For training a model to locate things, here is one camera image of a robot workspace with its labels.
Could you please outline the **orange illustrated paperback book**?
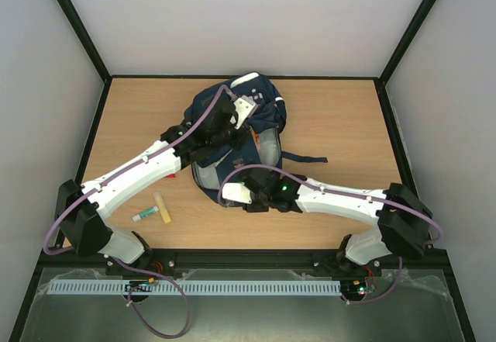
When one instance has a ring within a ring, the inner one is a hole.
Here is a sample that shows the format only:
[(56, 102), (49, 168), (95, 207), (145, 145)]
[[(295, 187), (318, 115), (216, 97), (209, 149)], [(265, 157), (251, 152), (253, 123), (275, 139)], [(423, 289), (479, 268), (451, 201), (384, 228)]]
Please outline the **orange illustrated paperback book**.
[(258, 144), (260, 141), (259, 135), (257, 133), (254, 133), (254, 132), (252, 132), (251, 134), (252, 134), (252, 138), (253, 138), (254, 143)]

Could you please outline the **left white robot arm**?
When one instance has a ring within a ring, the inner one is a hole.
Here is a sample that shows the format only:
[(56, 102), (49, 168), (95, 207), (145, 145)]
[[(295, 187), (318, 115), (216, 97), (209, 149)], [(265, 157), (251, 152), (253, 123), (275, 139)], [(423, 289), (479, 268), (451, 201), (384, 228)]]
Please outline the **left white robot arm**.
[(217, 147), (240, 145), (249, 133), (245, 120), (257, 105), (246, 96), (210, 104), (196, 121), (170, 127), (148, 149), (115, 170), (83, 185), (61, 185), (60, 228), (76, 255), (104, 254), (132, 264), (146, 252), (137, 233), (119, 229), (107, 219), (144, 188), (188, 165), (203, 161)]

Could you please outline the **navy blue student backpack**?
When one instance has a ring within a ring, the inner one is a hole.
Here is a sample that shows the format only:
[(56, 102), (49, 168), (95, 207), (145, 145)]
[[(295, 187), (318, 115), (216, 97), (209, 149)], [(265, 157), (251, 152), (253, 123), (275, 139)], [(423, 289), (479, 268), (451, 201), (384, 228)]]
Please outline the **navy blue student backpack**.
[[(326, 157), (301, 156), (281, 149), (280, 134), (285, 128), (288, 117), (286, 105), (270, 79), (258, 72), (251, 72), (204, 89), (194, 97), (193, 102), (184, 111), (184, 118), (186, 120), (199, 118), (222, 85), (229, 87), (232, 92), (229, 95), (231, 98), (245, 95), (258, 104), (256, 112), (245, 121), (245, 124), (259, 135), (258, 164), (281, 168), (284, 159), (299, 163), (328, 161)], [(214, 149), (209, 153), (208, 158), (194, 162), (191, 166), (196, 185), (214, 202), (217, 200), (222, 181), (218, 180), (213, 163), (220, 158), (221, 148)]]

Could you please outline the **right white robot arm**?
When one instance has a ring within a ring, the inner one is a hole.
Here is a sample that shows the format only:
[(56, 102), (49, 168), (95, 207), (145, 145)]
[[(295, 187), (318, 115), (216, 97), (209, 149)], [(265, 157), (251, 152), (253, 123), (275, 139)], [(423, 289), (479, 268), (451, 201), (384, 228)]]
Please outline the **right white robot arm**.
[(367, 231), (345, 235), (330, 261), (344, 274), (389, 255), (411, 261), (424, 257), (432, 214), (402, 184), (359, 190), (267, 168), (244, 171), (239, 181), (250, 193), (243, 207), (247, 212), (318, 212), (367, 224)]

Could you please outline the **dark blue hardcover book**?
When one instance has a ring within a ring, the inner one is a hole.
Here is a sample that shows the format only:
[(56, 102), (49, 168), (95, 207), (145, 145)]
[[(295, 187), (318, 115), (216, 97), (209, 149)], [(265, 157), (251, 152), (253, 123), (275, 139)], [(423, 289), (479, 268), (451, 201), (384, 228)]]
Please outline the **dark blue hardcover book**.
[(254, 143), (252, 132), (250, 129), (248, 138), (240, 150), (234, 150), (228, 145), (221, 148), (220, 158), (213, 163), (219, 181), (224, 181), (237, 168), (260, 162), (258, 144)]

